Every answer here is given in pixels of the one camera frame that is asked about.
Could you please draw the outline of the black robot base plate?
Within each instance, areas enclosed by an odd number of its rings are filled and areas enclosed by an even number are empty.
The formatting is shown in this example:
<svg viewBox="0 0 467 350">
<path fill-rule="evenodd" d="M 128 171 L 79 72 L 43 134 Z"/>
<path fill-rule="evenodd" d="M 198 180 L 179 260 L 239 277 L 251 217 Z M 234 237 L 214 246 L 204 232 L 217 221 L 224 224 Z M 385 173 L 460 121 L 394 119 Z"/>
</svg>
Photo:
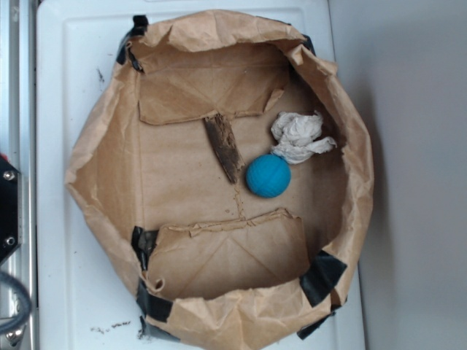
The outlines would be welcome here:
<svg viewBox="0 0 467 350">
<path fill-rule="evenodd" d="M 17 249 L 18 238 L 18 170 L 10 164 L 4 155 L 1 155 L 1 264 Z"/>
</svg>

